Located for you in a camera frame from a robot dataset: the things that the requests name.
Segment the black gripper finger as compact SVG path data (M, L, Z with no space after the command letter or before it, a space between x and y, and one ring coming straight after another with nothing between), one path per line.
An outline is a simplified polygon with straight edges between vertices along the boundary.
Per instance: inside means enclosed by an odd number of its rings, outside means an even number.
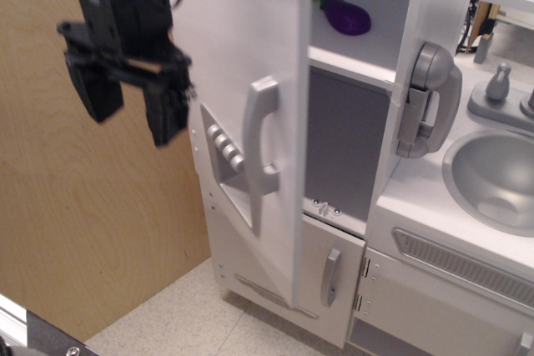
M108 69L93 61L66 60L68 73L89 116L102 123L123 106L123 93Z
M163 147L187 126L189 102L178 88L151 83L143 89L146 118L156 147Z

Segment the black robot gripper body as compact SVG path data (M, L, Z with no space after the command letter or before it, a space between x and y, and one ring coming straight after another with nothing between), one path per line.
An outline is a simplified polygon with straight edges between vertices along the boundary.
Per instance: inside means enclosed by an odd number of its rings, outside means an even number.
M122 85L142 91L167 83L189 99L191 60L172 44L172 11L181 0L78 0L83 21L58 25L67 49L65 61L99 63Z

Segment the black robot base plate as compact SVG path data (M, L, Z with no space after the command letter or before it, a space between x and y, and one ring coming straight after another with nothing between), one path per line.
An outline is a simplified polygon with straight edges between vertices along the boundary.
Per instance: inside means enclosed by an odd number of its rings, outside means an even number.
M1 295L1 355L98 355L85 343Z

